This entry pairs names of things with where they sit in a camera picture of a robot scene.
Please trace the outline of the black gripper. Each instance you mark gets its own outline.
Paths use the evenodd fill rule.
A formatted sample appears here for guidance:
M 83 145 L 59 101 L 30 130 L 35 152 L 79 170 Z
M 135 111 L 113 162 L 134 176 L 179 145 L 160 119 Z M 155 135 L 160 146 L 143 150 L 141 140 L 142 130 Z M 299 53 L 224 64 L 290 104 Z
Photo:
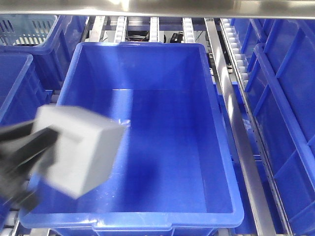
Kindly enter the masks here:
M 0 196 L 19 208 L 32 211 L 39 204 L 36 191 L 29 191 L 24 183 L 26 177 L 16 173 L 29 172 L 52 147 L 59 133 L 42 129 L 31 133 L 34 120 L 0 127 Z

